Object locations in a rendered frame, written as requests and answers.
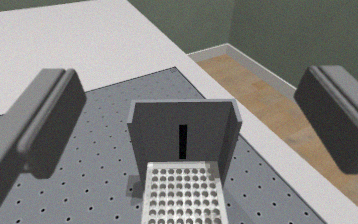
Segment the white well plate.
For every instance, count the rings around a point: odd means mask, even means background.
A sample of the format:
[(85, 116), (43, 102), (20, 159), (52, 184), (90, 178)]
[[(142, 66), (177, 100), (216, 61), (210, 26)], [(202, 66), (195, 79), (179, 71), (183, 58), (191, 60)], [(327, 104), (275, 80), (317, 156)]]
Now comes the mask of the white well plate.
[(228, 224), (217, 161), (148, 162), (141, 224)]

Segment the grey flat base plate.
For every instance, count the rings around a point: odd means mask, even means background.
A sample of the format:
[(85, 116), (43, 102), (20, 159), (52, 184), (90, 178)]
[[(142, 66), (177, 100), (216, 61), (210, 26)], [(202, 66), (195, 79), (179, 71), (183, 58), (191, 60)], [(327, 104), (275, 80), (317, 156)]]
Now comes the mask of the grey flat base plate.
[[(85, 94), (53, 175), (20, 174), (0, 207), (0, 224), (140, 224), (131, 101), (207, 99), (176, 66)], [(240, 133), (222, 191), (229, 224), (328, 224)]]

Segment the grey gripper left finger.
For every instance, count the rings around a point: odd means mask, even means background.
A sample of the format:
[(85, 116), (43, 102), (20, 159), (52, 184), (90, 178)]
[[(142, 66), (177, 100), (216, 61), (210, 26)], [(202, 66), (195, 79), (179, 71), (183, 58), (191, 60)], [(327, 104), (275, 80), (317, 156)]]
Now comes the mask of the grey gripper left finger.
[(22, 173), (50, 178), (87, 97), (75, 69), (43, 68), (0, 119), (0, 207)]

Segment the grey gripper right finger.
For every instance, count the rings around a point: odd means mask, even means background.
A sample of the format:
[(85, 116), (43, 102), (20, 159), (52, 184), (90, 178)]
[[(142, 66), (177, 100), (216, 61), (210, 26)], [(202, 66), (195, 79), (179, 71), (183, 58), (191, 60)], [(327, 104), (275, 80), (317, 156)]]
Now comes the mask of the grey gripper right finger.
[(343, 174), (358, 174), (358, 81), (342, 66), (309, 66), (294, 99)]

